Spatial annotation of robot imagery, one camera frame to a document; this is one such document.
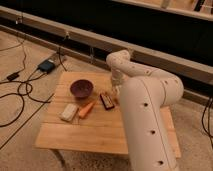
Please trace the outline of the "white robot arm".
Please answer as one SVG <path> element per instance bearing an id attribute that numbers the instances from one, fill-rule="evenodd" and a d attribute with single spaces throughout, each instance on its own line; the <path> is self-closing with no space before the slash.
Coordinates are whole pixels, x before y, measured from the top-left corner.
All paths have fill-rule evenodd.
<path id="1" fill-rule="evenodd" d="M 130 61 L 127 50 L 110 53 L 112 83 L 119 104 L 134 171 L 179 171 L 160 108 L 183 96 L 181 79 L 165 70 Z"/>

